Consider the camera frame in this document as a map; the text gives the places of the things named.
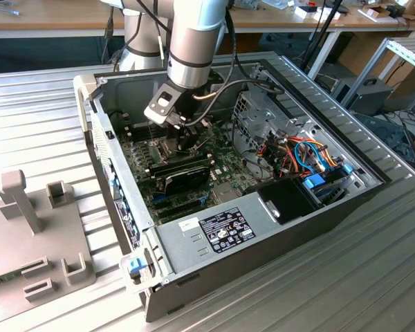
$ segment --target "slotted metal table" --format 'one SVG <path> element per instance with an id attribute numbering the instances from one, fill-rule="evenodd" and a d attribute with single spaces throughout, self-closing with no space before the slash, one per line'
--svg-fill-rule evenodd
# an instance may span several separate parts
<path id="1" fill-rule="evenodd" d="M 107 66 L 0 75 L 0 171 L 29 190 L 73 184 L 97 281 L 0 331 L 415 331 L 415 171 L 286 58 L 267 59 L 393 180 L 335 230 L 156 322 L 125 290 L 121 257 L 80 129 L 72 79 Z M 218 57 L 224 62 L 229 57 Z M 288 96 L 280 102 L 300 108 Z"/>
<path id="2" fill-rule="evenodd" d="M 382 41 L 377 51 L 373 54 L 372 58 L 369 60 L 365 68 L 362 70 L 360 76 L 358 76 L 358 79 L 355 81 L 353 86 L 349 89 L 349 91 L 341 101 L 341 105 L 343 107 L 347 107 L 347 105 L 349 105 L 349 103 L 355 96 L 358 88 L 360 88 L 361 84 L 366 80 L 369 73 L 372 71 L 372 69 L 376 66 L 376 64 L 380 61 L 380 59 L 384 56 L 384 54 L 386 54 L 388 50 L 394 52 L 395 57 L 382 71 L 382 73 L 380 74 L 380 78 L 383 79 L 386 76 L 386 74 L 390 72 L 398 58 L 401 58 L 415 66 L 415 38 L 386 38 Z M 414 107 L 415 100 L 409 105 L 409 109 L 413 109 Z"/>

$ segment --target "blue latch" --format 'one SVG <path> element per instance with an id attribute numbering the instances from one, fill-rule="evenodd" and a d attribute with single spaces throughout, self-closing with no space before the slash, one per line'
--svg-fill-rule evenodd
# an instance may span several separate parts
<path id="1" fill-rule="evenodd" d="M 353 172 L 353 168 L 349 164 L 344 164 L 343 168 L 344 168 L 344 170 L 346 171 L 347 174 L 350 174 L 350 173 Z"/>
<path id="2" fill-rule="evenodd" d="M 308 176 L 306 178 L 306 180 L 304 181 L 304 183 L 307 185 L 307 187 L 309 189 L 313 189 L 313 188 L 317 187 L 318 185 L 322 185 L 325 182 L 326 181 L 324 181 L 322 176 L 319 175 L 319 174 L 314 174 L 314 175 Z"/>
<path id="3" fill-rule="evenodd" d="M 146 259 L 144 257 L 136 257 L 131 259 L 129 262 L 129 273 L 134 273 L 139 270 L 142 270 L 147 266 Z"/>

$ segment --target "metal shelf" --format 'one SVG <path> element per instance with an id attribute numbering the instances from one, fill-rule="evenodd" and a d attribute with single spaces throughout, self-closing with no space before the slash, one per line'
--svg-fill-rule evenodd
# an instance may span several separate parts
<path id="1" fill-rule="evenodd" d="M 341 105 L 343 107 L 347 107 L 347 105 L 349 105 L 358 88 L 388 50 L 391 50 L 397 56 L 415 66 L 415 38 L 386 38 L 383 40 L 380 47 L 378 47 L 378 50 L 369 60 L 360 76 L 358 76 L 358 79 L 341 101 Z M 413 109 L 414 107 L 415 100 L 409 105 L 410 109 Z"/>

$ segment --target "yellow wire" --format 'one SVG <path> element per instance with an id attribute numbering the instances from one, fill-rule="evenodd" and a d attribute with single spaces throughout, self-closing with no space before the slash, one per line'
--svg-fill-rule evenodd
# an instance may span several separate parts
<path id="1" fill-rule="evenodd" d="M 212 93 L 210 93 L 208 95 L 193 95 L 192 97 L 195 100 L 206 100 L 206 99 L 209 99 L 209 98 L 214 97 L 215 95 L 216 95 L 216 92 L 212 92 Z"/>

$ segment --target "power supply label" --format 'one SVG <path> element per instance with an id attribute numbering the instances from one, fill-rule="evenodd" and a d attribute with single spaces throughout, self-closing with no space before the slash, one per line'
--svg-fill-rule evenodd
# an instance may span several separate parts
<path id="1" fill-rule="evenodd" d="M 255 237 L 244 216 L 234 207 L 199 221 L 212 249 L 223 252 Z"/>

